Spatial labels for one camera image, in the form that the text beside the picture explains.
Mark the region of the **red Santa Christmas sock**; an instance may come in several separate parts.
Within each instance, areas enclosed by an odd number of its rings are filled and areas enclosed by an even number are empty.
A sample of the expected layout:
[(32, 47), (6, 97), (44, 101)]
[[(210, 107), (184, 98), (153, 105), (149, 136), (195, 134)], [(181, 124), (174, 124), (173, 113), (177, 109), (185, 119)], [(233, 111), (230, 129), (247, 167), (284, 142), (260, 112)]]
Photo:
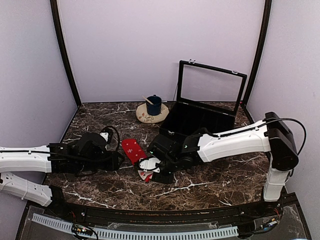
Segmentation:
[(150, 182), (153, 176), (152, 171), (143, 171), (139, 168), (140, 160), (146, 159), (147, 155), (142, 150), (136, 139), (126, 138), (121, 142), (122, 149), (131, 161), (132, 165), (137, 169), (139, 176), (146, 183)]

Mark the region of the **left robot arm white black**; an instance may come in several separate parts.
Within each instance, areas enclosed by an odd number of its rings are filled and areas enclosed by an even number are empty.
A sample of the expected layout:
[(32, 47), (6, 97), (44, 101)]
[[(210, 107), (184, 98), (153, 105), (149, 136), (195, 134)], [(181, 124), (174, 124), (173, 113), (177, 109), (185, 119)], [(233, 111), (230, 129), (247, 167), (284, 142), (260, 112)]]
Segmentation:
[(116, 171), (124, 157), (116, 148), (108, 150), (112, 133), (87, 132), (69, 143), (50, 143), (31, 148), (0, 149), (0, 190), (49, 207), (60, 218), (71, 213), (61, 188), (42, 185), (15, 175), (16, 172), (74, 174), (85, 177), (97, 171)]

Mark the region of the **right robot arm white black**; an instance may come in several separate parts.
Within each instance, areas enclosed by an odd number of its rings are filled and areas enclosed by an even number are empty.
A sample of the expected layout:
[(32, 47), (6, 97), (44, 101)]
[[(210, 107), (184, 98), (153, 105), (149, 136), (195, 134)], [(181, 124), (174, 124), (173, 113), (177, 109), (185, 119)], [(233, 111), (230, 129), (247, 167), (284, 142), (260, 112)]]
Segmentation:
[(274, 112), (251, 125), (233, 130), (210, 133), (206, 128), (176, 142), (159, 134), (148, 147), (151, 157), (139, 166), (144, 171), (171, 174), (202, 163), (247, 153), (270, 153), (270, 166), (263, 187), (263, 200), (255, 205), (255, 213), (266, 217), (275, 208), (286, 180), (299, 162), (294, 136)]

